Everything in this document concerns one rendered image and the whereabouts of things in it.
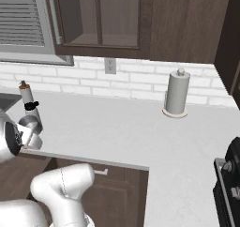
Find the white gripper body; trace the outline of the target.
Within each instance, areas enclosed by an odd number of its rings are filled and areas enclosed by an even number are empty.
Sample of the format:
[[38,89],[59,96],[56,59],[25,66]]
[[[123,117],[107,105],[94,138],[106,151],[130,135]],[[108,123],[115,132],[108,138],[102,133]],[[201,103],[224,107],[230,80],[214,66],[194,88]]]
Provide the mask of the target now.
[[39,150],[42,146],[42,140],[30,128],[19,126],[19,132],[22,134],[22,144],[25,149]]

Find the brown drawer front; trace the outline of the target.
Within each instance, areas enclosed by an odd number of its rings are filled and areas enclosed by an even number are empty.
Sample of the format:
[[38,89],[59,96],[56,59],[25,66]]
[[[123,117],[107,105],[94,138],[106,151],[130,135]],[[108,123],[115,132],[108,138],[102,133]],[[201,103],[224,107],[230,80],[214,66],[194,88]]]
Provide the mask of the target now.
[[143,170],[136,170],[136,169],[125,168],[125,167],[117,167],[117,166],[98,164],[93,162],[90,162],[90,165],[94,170],[99,170],[99,171],[104,171],[105,169],[109,170],[107,175],[96,174],[96,178],[98,179],[106,179],[106,180],[136,184],[139,182],[142,174],[145,174],[145,171]]

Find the grey sink basin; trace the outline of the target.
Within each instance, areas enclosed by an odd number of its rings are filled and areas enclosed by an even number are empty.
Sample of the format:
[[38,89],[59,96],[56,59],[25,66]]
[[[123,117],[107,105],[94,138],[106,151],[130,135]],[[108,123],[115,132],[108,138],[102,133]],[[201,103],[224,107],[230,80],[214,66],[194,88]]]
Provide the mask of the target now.
[[0,109],[6,112],[13,105],[15,105],[21,98],[22,98],[21,95],[0,93]]

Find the brown base cupboard door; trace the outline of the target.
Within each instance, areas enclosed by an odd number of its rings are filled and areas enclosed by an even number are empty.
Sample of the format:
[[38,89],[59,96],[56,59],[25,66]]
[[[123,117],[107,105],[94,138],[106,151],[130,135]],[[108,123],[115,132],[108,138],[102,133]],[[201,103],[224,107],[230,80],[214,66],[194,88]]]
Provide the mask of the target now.
[[95,227],[143,227],[146,177],[137,184],[98,180],[82,197],[85,213]]

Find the grey window with blinds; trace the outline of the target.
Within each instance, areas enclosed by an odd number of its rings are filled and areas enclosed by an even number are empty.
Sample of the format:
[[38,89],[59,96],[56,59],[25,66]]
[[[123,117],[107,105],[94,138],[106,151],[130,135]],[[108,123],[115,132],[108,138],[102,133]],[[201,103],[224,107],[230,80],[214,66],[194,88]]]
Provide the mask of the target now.
[[74,65],[55,52],[46,0],[0,0],[0,62]]

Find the brown glass cupboard door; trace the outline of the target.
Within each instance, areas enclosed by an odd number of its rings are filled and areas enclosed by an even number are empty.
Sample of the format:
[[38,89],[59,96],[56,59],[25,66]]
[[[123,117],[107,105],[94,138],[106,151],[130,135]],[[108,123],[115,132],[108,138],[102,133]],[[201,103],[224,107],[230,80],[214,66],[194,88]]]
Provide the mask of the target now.
[[46,0],[58,55],[147,59],[153,0]]

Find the white paper towel roll holder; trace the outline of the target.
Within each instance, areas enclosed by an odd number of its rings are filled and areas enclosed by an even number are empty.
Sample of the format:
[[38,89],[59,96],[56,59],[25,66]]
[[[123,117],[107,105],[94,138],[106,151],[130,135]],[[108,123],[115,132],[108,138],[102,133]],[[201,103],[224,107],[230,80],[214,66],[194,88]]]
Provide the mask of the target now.
[[190,74],[183,68],[170,73],[168,89],[165,93],[162,112],[171,118],[183,118],[188,115],[186,100]]

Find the brown plain cupboard door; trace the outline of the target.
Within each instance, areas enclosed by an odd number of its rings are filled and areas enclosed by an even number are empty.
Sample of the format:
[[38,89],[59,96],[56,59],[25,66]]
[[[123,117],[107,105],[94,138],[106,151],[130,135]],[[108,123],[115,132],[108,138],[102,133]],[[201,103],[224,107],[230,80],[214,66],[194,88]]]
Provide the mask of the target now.
[[229,0],[154,0],[152,60],[212,64]]

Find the silver stove knob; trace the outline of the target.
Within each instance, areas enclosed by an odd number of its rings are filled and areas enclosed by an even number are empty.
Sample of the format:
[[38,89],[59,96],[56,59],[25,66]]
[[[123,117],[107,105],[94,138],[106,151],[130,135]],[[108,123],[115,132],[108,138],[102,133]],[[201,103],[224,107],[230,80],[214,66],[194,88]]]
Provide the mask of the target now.
[[222,169],[225,170],[225,171],[228,171],[230,173],[232,171],[232,169],[233,169],[232,162],[230,160],[225,162],[223,167],[222,167]]
[[239,187],[231,188],[231,193],[232,193],[233,198],[240,200],[240,188]]

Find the black stove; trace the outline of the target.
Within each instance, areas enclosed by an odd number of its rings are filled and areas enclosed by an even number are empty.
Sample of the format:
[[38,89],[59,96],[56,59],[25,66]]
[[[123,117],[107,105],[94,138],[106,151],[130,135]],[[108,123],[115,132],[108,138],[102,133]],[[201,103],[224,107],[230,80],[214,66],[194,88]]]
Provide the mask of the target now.
[[[227,161],[232,162],[232,171],[222,169]],[[240,188],[240,138],[230,143],[225,158],[214,160],[217,182],[213,195],[217,210],[219,227],[240,227],[240,200],[232,197],[231,188]]]

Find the dark brown side cupboard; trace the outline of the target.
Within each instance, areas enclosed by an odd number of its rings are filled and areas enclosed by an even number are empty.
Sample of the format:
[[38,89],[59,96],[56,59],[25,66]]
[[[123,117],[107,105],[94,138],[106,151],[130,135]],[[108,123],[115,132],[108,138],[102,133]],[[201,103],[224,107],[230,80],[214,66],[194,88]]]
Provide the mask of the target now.
[[214,65],[240,110],[240,0],[229,0]]

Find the white wall socket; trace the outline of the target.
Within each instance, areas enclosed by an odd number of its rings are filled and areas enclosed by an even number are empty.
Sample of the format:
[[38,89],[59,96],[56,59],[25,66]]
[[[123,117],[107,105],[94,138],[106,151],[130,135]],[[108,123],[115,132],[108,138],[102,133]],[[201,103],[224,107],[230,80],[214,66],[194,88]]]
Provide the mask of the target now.
[[105,58],[105,73],[106,74],[115,74],[116,73],[116,59],[115,58]]

